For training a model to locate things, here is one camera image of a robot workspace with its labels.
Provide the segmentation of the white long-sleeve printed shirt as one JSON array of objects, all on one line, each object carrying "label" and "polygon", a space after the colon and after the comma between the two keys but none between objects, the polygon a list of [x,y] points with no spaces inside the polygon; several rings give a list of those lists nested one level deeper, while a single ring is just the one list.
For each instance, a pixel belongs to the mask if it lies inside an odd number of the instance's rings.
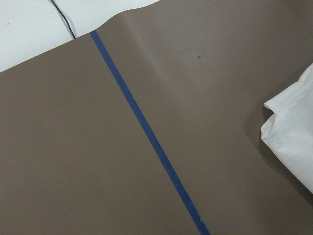
[{"label": "white long-sleeve printed shirt", "polygon": [[313,67],[264,103],[273,114],[261,127],[261,139],[281,163],[313,190]]}]

